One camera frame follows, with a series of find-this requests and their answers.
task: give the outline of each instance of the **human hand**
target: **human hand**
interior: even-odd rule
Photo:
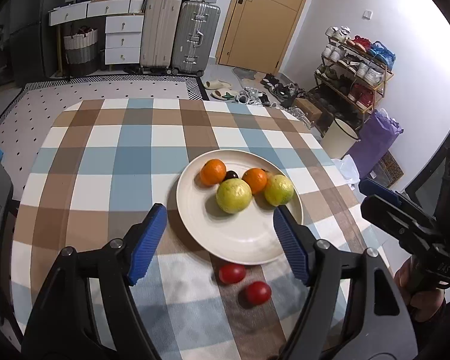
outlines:
[[[417,322],[425,322],[432,318],[443,303],[445,292],[435,288],[430,291],[417,292],[411,296],[406,290],[410,277],[410,259],[405,261],[402,267],[395,273],[394,282],[402,294],[405,304],[415,307],[417,311],[412,318]]]

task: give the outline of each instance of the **orange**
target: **orange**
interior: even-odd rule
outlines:
[[[227,168],[225,164],[217,159],[209,160],[203,166],[200,171],[200,180],[206,186],[211,187],[214,184],[221,183],[225,175],[227,174]]]
[[[261,192],[267,185],[267,172],[260,168],[248,169],[242,177],[252,190],[252,194]]]

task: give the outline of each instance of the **wooden door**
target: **wooden door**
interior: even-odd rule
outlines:
[[[273,73],[303,0],[236,0],[219,63]]]

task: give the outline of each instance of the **silver suitcase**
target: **silver suitcase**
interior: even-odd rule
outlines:
[[[147,0],[143,20],[140,65],[168,68],[182,0]]]
[[[220,8],[214,4],[186,1],[182,4],[172,54],[172,73],[203,75],[217,30]]]

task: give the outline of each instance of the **checkered tablecloth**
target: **checkered tablecloth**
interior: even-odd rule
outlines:
[[[66,245],[98,249],[141,222],[153,203],[168,226],[145,278],[131,289],[163,359],[266,359],[290,334],[308,290],[284,257],[250,267],[241,283],[217,284],[223,263],[189,235],[176,207],[180,172],[216,149],[259,155],[293,181],[317,238],[361,252],[369,223],[310,131],[277,109],[180,99],[84,100],[56,119],[20,204],[12,248],[12,294],[26,326],[32,303]],[[265,280],[270,302],[243,308],[239,292]],[[102,342],[113,346],[98,283],[91,282]],[[335,321],[343,316],[339,295]]]

